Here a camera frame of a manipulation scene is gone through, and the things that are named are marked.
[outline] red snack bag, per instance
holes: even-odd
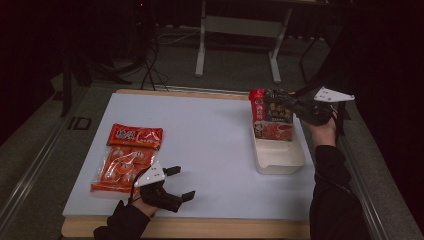
[[[148,147],[159,150],[162,143],[162,128],[130,127],[113,124],[107,145]]]
[[[285,108],[278,100],[265,98],[271,95],[269,89],[253,89],[249,100],[252,107],[253,130],[256,138],[268,140],[292,141],[293,113]]]
[[[152,148],[112,145],[91,191],[130,192],[135,176],[153,162]]]

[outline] white box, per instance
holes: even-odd
[[[303,130],[298,118],[293,118],[293,141],[266,140],[252,136],[255,144],[256,169],[262,174],[293,174],[306,163],[301,139]]]

